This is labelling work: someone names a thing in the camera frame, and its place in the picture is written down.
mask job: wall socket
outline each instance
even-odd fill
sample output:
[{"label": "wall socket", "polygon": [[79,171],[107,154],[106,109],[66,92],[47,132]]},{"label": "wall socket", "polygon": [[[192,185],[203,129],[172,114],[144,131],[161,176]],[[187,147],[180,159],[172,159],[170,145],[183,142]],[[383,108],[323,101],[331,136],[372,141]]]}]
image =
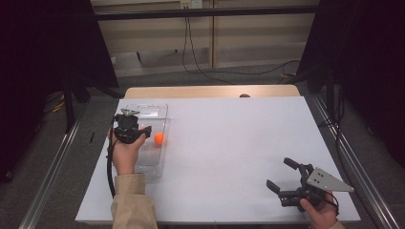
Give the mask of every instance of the wall socket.
[{"label": "wall socket", "polygon": [[202,9],[203,0],[181,0],[180,9]]}]

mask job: human hand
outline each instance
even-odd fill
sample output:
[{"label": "human hand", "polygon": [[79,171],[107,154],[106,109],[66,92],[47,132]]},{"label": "human hand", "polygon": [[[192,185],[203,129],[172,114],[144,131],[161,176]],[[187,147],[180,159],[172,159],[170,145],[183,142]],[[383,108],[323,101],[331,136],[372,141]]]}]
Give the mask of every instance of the human hand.
[{"label": "human hand", "polygon": [[146,134],[142,134],[134,143],[125,144],[117,140],[115,134],[113,134],[113,141],[115,142],[113,151],[113,163],[116,167],[117,174],[130,175],[135,173],[135,164],[137,163],[139,156],[139,148],[145,142]]},{"label": "human hand", "polygon": [[[326,200],[333,202],[331,193],[326,193]],[[305,198],[301,198],[300,203],[309,214],[311,229],[328,229],[337,222],[335,206],[322,201],[318,206],[313,207]]]}]

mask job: orange object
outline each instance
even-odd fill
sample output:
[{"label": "orange object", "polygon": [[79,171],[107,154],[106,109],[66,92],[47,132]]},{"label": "orange object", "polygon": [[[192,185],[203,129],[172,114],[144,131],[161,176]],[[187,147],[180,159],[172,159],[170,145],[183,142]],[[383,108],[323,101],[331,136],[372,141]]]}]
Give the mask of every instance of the orange object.
[{"label": "orange object", "polygon": [[161,145],[161,143],[163,143],[163,133],[162,132],[155,134],[155,143],[158,145]]}]

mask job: white tabletop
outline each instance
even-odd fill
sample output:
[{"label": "white tabletop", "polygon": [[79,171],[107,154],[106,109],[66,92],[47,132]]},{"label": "white tabletop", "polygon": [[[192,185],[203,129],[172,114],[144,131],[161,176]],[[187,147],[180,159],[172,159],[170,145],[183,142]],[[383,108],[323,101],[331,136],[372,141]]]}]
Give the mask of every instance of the white tabletop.
[{"label": "white tabletop", "polygon": [[[146,187],[161,223],[298,223],[309,218],[282,207],[266,180],[282,191],[300,186],[285,157],[341,178],[304,97],[123,99],[127,104],[167,104],[167,145],[161,178]],[[100,154],[77,221],[112,223]],[[334,193],[339,219],[360,220],[347,193]]]}]

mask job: clear plastic container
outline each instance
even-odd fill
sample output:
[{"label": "clear plastic container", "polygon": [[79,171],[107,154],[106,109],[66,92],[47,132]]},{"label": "clear plastic container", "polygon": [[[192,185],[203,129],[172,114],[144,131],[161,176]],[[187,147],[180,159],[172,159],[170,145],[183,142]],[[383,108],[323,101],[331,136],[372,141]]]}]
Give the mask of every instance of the clear plastic container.
[{"label": "clear plastic container", "polygon": [[[125,109],[139,112],[136,116],[139,118],[138,125],[140,129],[152,126],[151,136],[146,138],[145,143],[139,149],[139,158],[135,165],[135,171],[137,173],[144,173],[148,179],[160,177],[163,172],[167,141],[167,133],[165,132],[167,105],[131,104]],[[160,133],[163,135],[161,144],[155,142],[155,135]]]}]

